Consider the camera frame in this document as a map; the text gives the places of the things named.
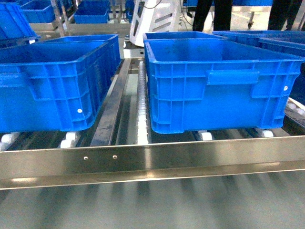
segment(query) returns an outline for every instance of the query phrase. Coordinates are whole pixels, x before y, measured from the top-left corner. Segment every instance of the white wheel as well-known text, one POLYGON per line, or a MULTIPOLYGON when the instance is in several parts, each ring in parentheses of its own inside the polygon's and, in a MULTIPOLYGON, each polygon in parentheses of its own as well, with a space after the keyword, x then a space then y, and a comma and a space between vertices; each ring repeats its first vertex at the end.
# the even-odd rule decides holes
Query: white wheel
POLYGON ((76 143, 74 140, 62 140, 60 148, 73 148, 76 143))
POLYGON ((203 132, 200 133, 201 138, 203 141, 212 141, 213 140, 213 136, 210 132, 203 132))
POLYGON ((305 116, 305 110, 301 109, 301 108, 297 108, 295 110, 298 114, 302 115, 302 116, 305 116))
POLYGON ((274 137, 273 132, 271 130, 262 130, 262 129, 255 129, 258 133, 259 137, 274 137))
POLYGON ((16 139, 19 135, 20 135, 20 133, 18 133, 18 132, 5 134, 2 136, 1 142, 12 144, 14 141, 16 141, 16 139))
POLYGON ((79 132, 67 132, 66 140, 74 140, 76 141, 80 137, 79 132))
POLYGON ((291 110, 295 110, 296 109, 296 105, 293 104, 293 103, 287 104, 287 107, 289 107, 291 110))

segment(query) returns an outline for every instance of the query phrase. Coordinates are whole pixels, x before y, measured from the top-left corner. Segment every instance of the black pants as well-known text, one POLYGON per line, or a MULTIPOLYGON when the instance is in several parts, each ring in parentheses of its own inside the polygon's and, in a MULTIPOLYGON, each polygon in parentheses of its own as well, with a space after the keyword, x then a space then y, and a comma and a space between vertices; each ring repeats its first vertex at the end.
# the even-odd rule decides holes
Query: black pants
POLYGON ((268 30, 281 30, 287 19, 287 29, 291 30, 302 0, 273 0, 268 30))
MULTIPOLYGON (((206 17, 208 16, 213 0, 198 0, 193 23, 193 31, 203 31, 206 17)), ((214 31, 230 30, 232 0, 214 0, 215 19, 214 31)))

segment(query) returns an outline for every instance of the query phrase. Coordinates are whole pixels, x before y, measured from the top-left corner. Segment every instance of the white roller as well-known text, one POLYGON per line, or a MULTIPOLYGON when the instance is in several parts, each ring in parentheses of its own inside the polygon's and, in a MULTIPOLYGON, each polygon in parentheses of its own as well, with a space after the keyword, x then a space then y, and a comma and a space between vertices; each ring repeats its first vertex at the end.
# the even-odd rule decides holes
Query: white roller
POLYGON ((259 137, 274 137, 271 130, 255 129, 259 137))
POLYGON ((67 132, 66 140, 74 140, 76 141, 80 137, 79 132, 67 132))
POLYGON ((303 109, 301 109, 301 108, 297 108, 295 111, 296 111, 298 114, 302 115, 302 116, 305 115, 305 110, 303 110, 303 109))
POLYGON ((16 139, 19 135, 20 135, 20 133, 18 133, 18 132, 5 134, 2 136, 1 142, 12 144, 14 141, 16 141, 16 139))
POLYGON ((201 134, 201 137, 202 137, 203 141, 212 141, 213 140, 213 136, 210 132, 203 132, 203 133, 200 133, 200 134, 201 134))
POLYGON ((76 143, 74 140, 62 140, 61 141, 61 148, 73 148, 75 147, 76 143))
POLYGON ((4 142, 0 142, 0 151, 5 151, 9 148, 9 144, 8 143, 4 143, 4 142))
POLYGON ((291 110, 295 110, 296 109, 296 105, 293 104, 293 103, 287 104, 287 107, 289 107, 291 110))

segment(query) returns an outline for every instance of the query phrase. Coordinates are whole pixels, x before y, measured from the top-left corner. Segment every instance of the crate stack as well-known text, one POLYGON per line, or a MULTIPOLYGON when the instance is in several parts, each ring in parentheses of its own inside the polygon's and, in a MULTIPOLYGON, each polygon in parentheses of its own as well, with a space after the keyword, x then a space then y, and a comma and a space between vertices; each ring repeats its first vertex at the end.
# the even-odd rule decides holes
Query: crate stack
MULTIPOLYGON (((0 3, 16 3, 21 6, 29 23, 51 23, 55 20, 50 0, 0 0, 0 3)), ((57 0, 60 13, 61 3, 57 0)), ((72 0, 63 0, 66 10, 72 7, 72 0)))
POLYGON ((285 106, 305 57, 298 56, 299 52, 251 46, 255 36, 248 44, 238 43, 231 33, 215 32, 223 37, 201 32, 144 36, 155 132, 283 126, 285 106))
POLYGON ((75 23, 107 23, 109 12, 110 2, 108 0, 83 0, 74 14, 75 23))
MULTIPOLYGON (((263 49, 305 57, 305 32, 303 31, 216 31, 228 39, 263 49)), ((290 97, 305 104, 305 63, 295 80, 290 97)))
MULTIPOLYGON (((0 40, 35 35, 16 4, 0 4, 0 40)), ((0 49, 0 132, 93 125, 121 59, 118 35, 64 37, 0 49)))
POLYGON ((125 13, 126 13, 126 19, 129 21, 129 23, 132 22, 133 10, 134 10, 134 1, 127 0, 125 2, 125 13))
MULTIPOLYGON (((198 0, 184 0, 183 5, 196 7, 198 0)), ((272 0, 233 0, 233 6, 271 6, 272 0)))

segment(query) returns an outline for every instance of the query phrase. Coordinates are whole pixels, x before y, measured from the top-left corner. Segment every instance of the floor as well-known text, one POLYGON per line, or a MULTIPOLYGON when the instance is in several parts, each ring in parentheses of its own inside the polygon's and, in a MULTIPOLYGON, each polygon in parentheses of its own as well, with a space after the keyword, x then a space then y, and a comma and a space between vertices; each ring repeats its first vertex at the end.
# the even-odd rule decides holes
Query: floor
MULTIPOLYGON (((251 30, 267 30, 269 12, 256 12, 253 19, 253 26, 251 30)), ((248 30, 248 22, 251 16, 251 12, 232 12, 231 30, 248 30)), ((212 33, 212 14, 209 13, 204 24, 204 32, 212 33)), ((191 31, 193 24, 193 18, 188 17, 186 14, 181 17, 179 30, 191 31)))

